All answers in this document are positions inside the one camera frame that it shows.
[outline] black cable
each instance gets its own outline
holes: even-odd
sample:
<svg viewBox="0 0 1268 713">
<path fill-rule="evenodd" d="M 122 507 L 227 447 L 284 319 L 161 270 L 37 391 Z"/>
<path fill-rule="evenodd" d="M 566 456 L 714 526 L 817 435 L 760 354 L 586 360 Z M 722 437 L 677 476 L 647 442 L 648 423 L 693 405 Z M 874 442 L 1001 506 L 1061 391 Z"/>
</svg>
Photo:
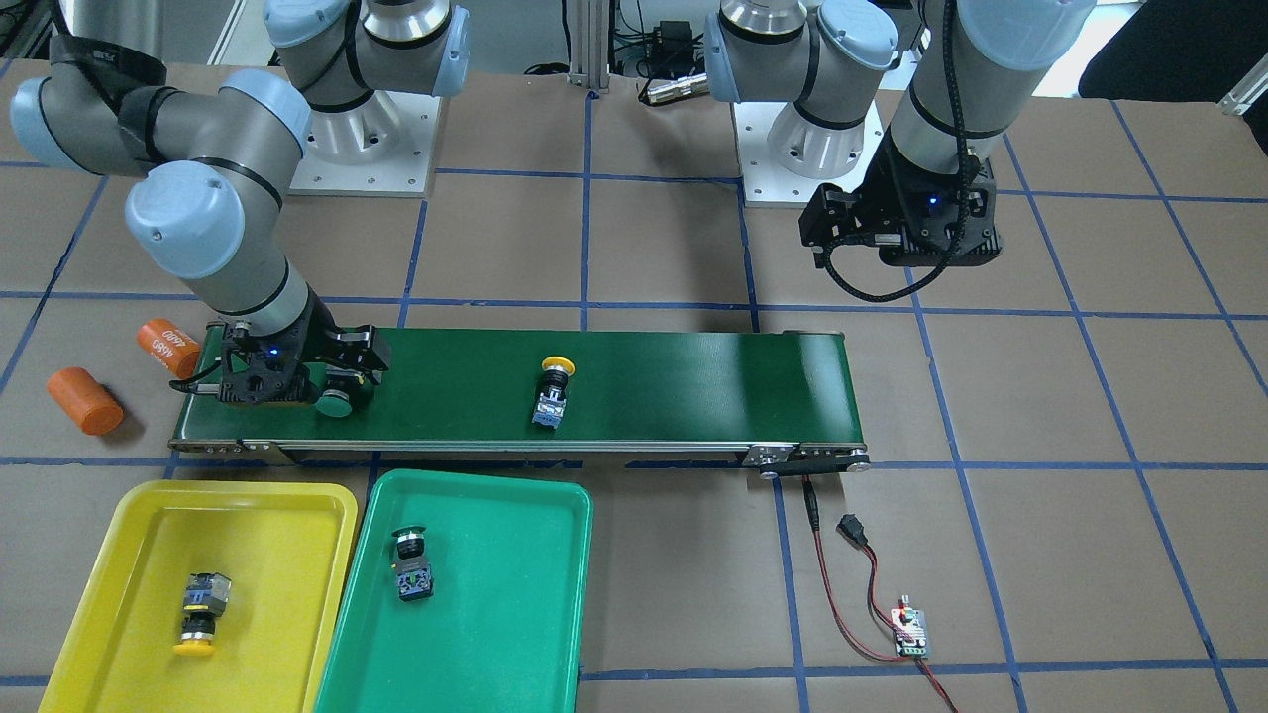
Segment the black cable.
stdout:
<svg viewBox="0 0 1268 713">
<path fill-rule="evenodd" d="M 356 0 L 355 3 L 353 3 L 353 4 L 350 4 L 347 6 L 347 14 L 345 15 L 345 19 L 344 19 L 344 42 L 340 43 L 339 49 L 336 49 L 335 53 L 330 56 L 330 60 L 327 60 L 326 63 L 322 66 L 321 71 L 317 72 L 317 76 L 314 76 L 313 79 L 308 80 L 308 82 L 306 82 L 303 86 L 297 86 L 295 91 L 298 91 L 299 94 L 303 94 L 303 93 L 308 91 L 309 89 L 317 86 L 317 84 L 321 80 L 326 79 L 326 75 L 328 75 L 330 71 L 332 69 L 335 69 L 335 65 L 339 63 L 339 60 L 341 57 L 344 57 L 345 55 L 347 55 L 349 48 L 354 43 L 356 43 L 356 27 L 358 27 L 358 22 L 356 20 L 359 20 L 360 16 L 361 16 L 361 1 Z"/>
<path fill-rule="evenodd" d="M 198 382 L 214 374 L 219 368 L 221 368 L 221 359 L 219 356 L 217 356 L 216 360 L 212 362 L 210 367 L 207 367 L 205 369 L 198 372 L 197 374 L 189 377 L 188 379 L 171 379 L 170 382 L 167 382 L 167 386 L 172 391 L 179 391 L 181 393 L 194 393 L 197 391 L 197 388 L 194 387 L 198 386 Z"/>
<path fill-rule="evenodd" d="M 951 100 L 951 119 L 955 126 L 956 161 L 959 164 L 959 173 L 956 176 L 956 203 L 959 203 L 959 206 L 956 208 L 956 222 L 951 236 L 951 244 L 947 245 L 946 251 L 942 254 L 942 259 L 938 260 L 938 264 L 932 271 L 929 271 L 929 274 L 924 275 L 915 283 L 904 287 L 903 289 L 890 292 L 888 294 L 871 294 L 869 292 L 864 292 L 841 277 L 841 273 L 838 273 L 837 268 L 832 264 L 832 251 L 847 244 L 844 237 L 824 245 L 824 269 L 828 271 L 828 275 L 832 277 L 832 282 L 837 283 L 837 287 L 850 293 L 850 296 L 862 299 L 864 302 L 893 302 L 924 289 L 929 285 L 929 283 L 938 279 L 938 277 L 946 271 L 946 269 L 951 265 L 951 260 L 955 259 L 956 251 L 960 250 L 960 245 L 964 244 L 965 225 L 969 222 L 969 185 L 973 183 L 973 175 L 975 171 L 971 166 L 971 161 L 969 160 L 969 141 L 965 138 L 964 127 L 964 107 L 960 104 L 960 85 L 957 84 L 955 76 L 955 57 L 951 48 L 952 37 L 955 36 L 955 15 L 956 0 L 946 0 L 946 8 L 942 13 L 942 67 L 946 72 L 947 95 Z"/>
<path fill-rule="evenodd" d="M 568 52 L 568 62 L 572 63 L 572 33 L 568 32 L 568 0 L 559 0 L 559 14 L 563 18 L 563 46 Z"/>
</svg>

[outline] green conveyor belt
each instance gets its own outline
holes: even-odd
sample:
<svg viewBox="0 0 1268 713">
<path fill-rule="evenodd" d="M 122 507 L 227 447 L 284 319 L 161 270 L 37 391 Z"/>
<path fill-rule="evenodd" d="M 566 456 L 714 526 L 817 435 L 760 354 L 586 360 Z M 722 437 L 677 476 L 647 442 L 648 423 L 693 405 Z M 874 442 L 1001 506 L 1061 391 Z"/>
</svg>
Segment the green conveyor belt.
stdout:
<svg viewBox="0 0 1268 713">
<path fill-rule="evenodd" d="M 724 450 L 861 445 L 844 344 L 824 334 L 383 330 L 392 369 L 345 419 L 186 397 L 172 445 L 384 450 Z M 219 350 L 213 327 L 203 365 Z M 577 364 L 563 424 L 530 422 L 541 359 Z"/>
</svg>

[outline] yellow tray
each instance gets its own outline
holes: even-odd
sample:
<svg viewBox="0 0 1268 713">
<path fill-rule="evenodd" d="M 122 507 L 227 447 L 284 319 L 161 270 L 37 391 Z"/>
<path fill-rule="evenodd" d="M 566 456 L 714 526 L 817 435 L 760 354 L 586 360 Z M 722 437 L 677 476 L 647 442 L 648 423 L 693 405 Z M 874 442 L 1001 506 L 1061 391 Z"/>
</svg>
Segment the yellow tray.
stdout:
<svg viewBox="0 0 1268 713">
<path fill-rule="evenodd" d="M 41 713 L 307 713 L 339 610 L 356 500 L 336 485 L 143 483 L 101 543 Z M 185 580 L 233 580 L 216 653 L 172 653 Z"/>
</svg>

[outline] orange cylinder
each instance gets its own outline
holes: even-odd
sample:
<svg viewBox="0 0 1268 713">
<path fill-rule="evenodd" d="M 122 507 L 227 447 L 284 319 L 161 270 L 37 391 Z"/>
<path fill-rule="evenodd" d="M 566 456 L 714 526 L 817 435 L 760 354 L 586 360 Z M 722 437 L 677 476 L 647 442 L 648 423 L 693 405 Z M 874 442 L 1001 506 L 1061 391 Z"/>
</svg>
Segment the orange cylinder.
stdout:
<svg viewBox="0 0 1268 713">
<path fill-rule="evenodd" d="M 123 422 L 123 407 L 96 383 L 93 374 L 79 367 L 67 367 L 48 377 L 48 395 L 87 435 L 110 433 Z"/>
<path fill-rule="evenodd" d="M 188 379 L 198 368 L 198 356 L 203 349 L 194 337 L 180 331 L 180 327 L 162 317 L 150 320 L 137 331 L 137 344 L 151 356 L 176 374 L 178 379 Z"/>
</svg>

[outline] light blue joint cap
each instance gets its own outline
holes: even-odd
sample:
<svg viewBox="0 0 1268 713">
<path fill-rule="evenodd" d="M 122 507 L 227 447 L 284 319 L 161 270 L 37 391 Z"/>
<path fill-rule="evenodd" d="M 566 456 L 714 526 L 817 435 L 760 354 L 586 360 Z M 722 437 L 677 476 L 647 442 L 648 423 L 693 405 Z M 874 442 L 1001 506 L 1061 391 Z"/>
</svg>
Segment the light blue joint cap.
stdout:
<svg viewBox="0 0 1268 713">
<path fill-rule="evenodd" d="M 467 8 L 454 5 L 449 16 L 449 37 L 445 39 L 445 56 L 440 58 L 440 72 L 436 74 L 436 86 L 432 96 L 456 96 L 467 84 L 467 67 L 472 58 L 472 38 Z"/>
<path fill-rule="evenodd" d="M 302 44 L 337 23 L 349 0 L 269 0 L 264 4 L 264 27 L 274 47 Z"/>
<path fill-rule="evenodd" d="M 705 72 L 709 75 L 709 94 L 719 101 L 739 101 L 739 86 L 730 69 L 727 39 L 718 13 L 705 18 Z"/>
<path fill-rule="evenodd" d="M 174 161 L 150 171 L 123 204 L 128 230 L 160 268 L 184 280 L 222 270 L 242 244 L 242 200 L 216 169 Z"/>
<path fill-rule="evenodd" d="M 18 134 L 22 146 L 41 164 L 82 171 L 82 166 L 72 161 L 57 145 L 53 132 L 44 121 L 44 110 L 39 105 L 39 88 L 44 86 L 46 81 L 48 77 L 37 77 L 18 85 L 18 93 L 9 103 L 9 123 L 13 124 L 13 132 Z"/>
<path fill-rule="evenodd" d="M 960 24 L 988 60 L 1018 72 L 1051 67 L 1074 46 L 1096 0 L 961 0 Z"/>
<path fill-rule="evenodd" d="M 867 0 L 824 0 L 819 5 L 823 34 L 851 60 L 871 70 L 888 70 L 898 47 L 894 20 Z"/>
<path fill-rule="evenodd" d="M 295 142 L 299 143 L 299 152 L 303 154 L 308 145 L 308 129 L 312 128 L 313 113 L 308 108 L 304 95 L 290 86 L 289 81 L 264 70 L 247 69 L 230 75 L 230 79 L 221 85 L 221 89 L 226 88 L 246 94 L 273 112 L 273 115 L 287 124 L 287 128 L 294 134 Z"/>
</svg>

